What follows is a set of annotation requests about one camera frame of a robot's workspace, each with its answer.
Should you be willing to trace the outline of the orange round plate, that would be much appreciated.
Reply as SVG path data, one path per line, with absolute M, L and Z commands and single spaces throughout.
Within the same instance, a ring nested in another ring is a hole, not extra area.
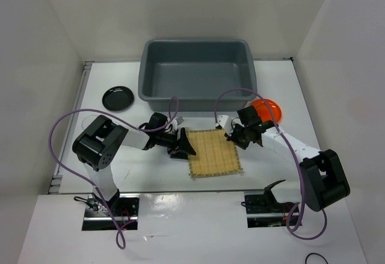
M 252 101 L 251 106 L 253 106 L 258 113 L 258 116 L 262 121 L 273 120 L 272 115 L 277 123 L 282 119 L 282 110 L 274 101 L 270 99 L 257 99 Z

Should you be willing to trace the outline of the woven bamboo mat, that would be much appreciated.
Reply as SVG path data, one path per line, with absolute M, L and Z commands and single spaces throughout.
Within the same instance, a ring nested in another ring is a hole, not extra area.
M 187 137 L 196 151 L 195 156 L 188 157 L 192 178 L 226 176 L 243 171 L 236 146 L 226 140 L 223 130 L 189 130 Z

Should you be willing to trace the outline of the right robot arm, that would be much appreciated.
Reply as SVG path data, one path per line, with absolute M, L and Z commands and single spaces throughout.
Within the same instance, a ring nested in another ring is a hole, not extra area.
M 253 106 L 237 111 L 240 123 L 227 115 L 217 117 L 216 127 L 226 140 L 245 150 L 251 143 L 269 149 L 297 164 L 303 180 L 306 205 L 314 212 L 350 195 L 351 189 L 337 153 L 319 150 L 290 136 L 272 120 L 263 121 Z

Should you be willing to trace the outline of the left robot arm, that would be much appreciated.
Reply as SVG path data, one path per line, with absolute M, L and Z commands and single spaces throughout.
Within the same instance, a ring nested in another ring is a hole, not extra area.
M 87 170 L 93 182 L 93 198 L 105 215 L 111 216 L 120 208 L 120 192 L 114 183 L 111 163 L 121 146 L 149 150 L 155 146 L 165 147 L 174 159 L 188 159 L 196 155 L 190 144 L 186 129 L 178 128 L 178 121 L 168 122 L 166 115 L 155 112 L 140 128 L 127 129 L 115 124 L 104 115 L 97 116 L 77 137 L 72 150 Z

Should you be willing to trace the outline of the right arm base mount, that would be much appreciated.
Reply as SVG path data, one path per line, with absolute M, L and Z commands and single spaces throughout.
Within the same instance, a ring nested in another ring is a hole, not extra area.
M 284 227 L 293 202 L 278 203 L 272 192 L 246 192 L 241 202 L 248 228 Z

